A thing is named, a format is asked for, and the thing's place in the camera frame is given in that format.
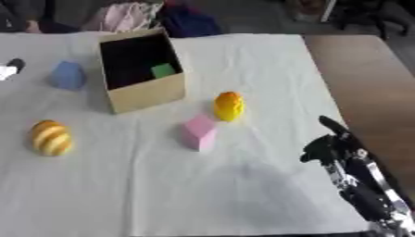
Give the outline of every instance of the table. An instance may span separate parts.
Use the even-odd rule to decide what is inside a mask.
[[[414,200],[413,76],[376,36],[307,36],[305,40],[349,128]]]

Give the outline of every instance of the yellow and orange striped ball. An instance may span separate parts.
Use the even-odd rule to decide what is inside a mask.
[[[45,156],[60,156],[72,147],[68,128],[53,120],[43,120],[31,128],[33,148]]]
[[[239,93],[222,93],[215,99],[215,115],[225,121],[232,121],[240,117],[244,113],[244,108],[244,98]]]

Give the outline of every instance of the pink cube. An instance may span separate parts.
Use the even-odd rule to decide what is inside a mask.
[[[198,115],[184,124],[184,138],[199,152],[210,150],[215,137],[215,122],[205,115]]]

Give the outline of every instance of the white paper sheet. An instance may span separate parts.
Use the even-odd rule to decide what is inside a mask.
[[[0,63],[19,57],[23,71],[0,81],[0,236],[127,236],[128,180],[135,149],[134,114],[108,113],[91,33],[0,34]],[[60,90],[47,79],[61,60],[82,64],[87,85]],[[27,134],[55,119],[74,149],[36,155]]]
[[[299,161],[326,134],[319,115],[341,121],[299,36],[227,35],[174,41],[187,96],[140,113],[132,235],[253,235],[362,231],[325,170]],[[180,124],[211,115],[221,92],[241,93],[246,112],[218,121],[213,151],[180,139]]]
[[[321,167],[298,162],[302,146],[327,132],[317,116],[340,118],[299,37],[173,42],[186,99],[113,116],[96,34],[0,34],[0,64],[26,62],[0,81],[0,237],[360,230]],[[47,83],[61,60],[82,64],[80,92]],[[219,123],[210,154],[183,147],[178,124],[209,113],[227,90],[244,95],[243,118]],[[72,152],[53,158],[30,149],[27,132],[41,119],[69,126]]]

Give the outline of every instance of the open box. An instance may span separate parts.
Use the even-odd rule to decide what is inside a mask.
[[[184,98],[184,73],[163,29],[100,38],[104,82],[116,114]]]

